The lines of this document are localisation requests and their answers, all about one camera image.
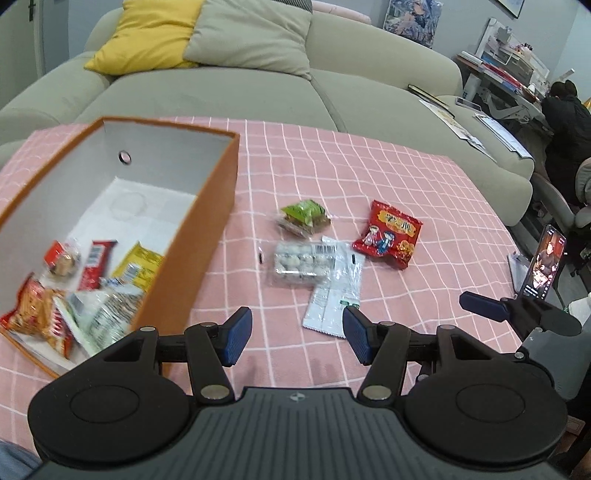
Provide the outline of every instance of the beige pillow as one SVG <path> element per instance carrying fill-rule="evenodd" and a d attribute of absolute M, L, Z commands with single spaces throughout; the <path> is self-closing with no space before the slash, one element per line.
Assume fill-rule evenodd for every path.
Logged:
<path fill-rule="evenodd" d="M 311 20 L 311 12 L 275 0 L 206 0 L 183 58 L 310 80 Z"/>

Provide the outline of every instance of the pink checkered tablecloth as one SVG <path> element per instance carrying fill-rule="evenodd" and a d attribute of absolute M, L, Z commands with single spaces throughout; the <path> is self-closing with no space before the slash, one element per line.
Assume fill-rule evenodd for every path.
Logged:
<path fill-rule="evenodd" d="M 422 333 L 452 323 L 501 352 L 519 345 L 506 323 L 469 314 L 458 304 L 465 290 L 494 298 L 512 294 L 506 255 L 515 245 L 480 192 L 448 158 L 295 125 L 174 120 L 242 135 L 236 206 L 190 318 L 190 323 L 221 323 L 240 306 L 252 309 L 252 337 L 238 364 L 228 370 L 238 393 L 245 385 L 347 385 L 356 391 L 366 373 L 344 340 L 301 327 L 311 291 L 267 286 L 258 265 L 259 243 L 285 235 L 274 223 L 279 208 L 301 199 L 317 199 L 327 207 L 335 220 L 325 234 L 342 241 L 363 232 L 374 199 L 423 221 L 407 270 L 366 263 L 361 309 L 374 322 L 390 320 Z M 68 125 L 33 133 L 0 173 L 0 211 L 83 128 Z M 405 389 L 417 370 L 409 368 Z M 188 389 L 185 366 L 173 368 L 171 377 Z M 0 336 L 0 437 L 32 447 L 27 407 L 48 381 Z"/>

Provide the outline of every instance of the yellow pillow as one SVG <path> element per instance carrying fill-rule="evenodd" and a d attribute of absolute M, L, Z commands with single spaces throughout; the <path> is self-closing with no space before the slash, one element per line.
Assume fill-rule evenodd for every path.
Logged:
<path fill-rule="evenodd" d="M 85 68 L 104 75 L 188 68 L 183 60 L 204 0 L 125 0 L 113 37 Z"/>

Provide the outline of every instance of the box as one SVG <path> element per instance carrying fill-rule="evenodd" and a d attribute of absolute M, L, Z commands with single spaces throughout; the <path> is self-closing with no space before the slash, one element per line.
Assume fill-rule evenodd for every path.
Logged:
<path fill-rule="evenodd" d="M 0 314 L 14 308 L 29 273 L 42 272 L 44 254 L 55 240 L 77 232 L 84 261 L 90 236 L 119 240 L 107 238 L 118 235 L 122 245 L 113 250 L 109 271 L 137 240 L 147 248 L 152 240 L 166 250 L 159 252 L 164 261 L 132 330 L 149 325 L 161 335 L 182 333 L 233 208 L 239 141 L 236 133 L 194 125 L 97 120 L 58 152 L 0 215 Z M 133 190 L 131 197 L 119 196 L 113 203 L 115 220 L 82 222 L 113 188 L 115 195 L 117 188 Z M 178 225 L 171 227 L 175 217 Z M 135 237 L 138 225 L 141 239 Z M 0 331 L 53 377 L 84 360 L 67 361 L 46 342 Z"/>

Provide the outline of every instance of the door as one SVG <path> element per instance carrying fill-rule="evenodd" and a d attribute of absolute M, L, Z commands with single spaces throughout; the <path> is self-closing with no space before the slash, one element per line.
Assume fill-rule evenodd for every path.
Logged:
<path fill-rule="evenodd" d="M 35 10 L 39 2 L 16 0 L 0 16 L 0 108 L 35 82 L 41 72 Z"/>

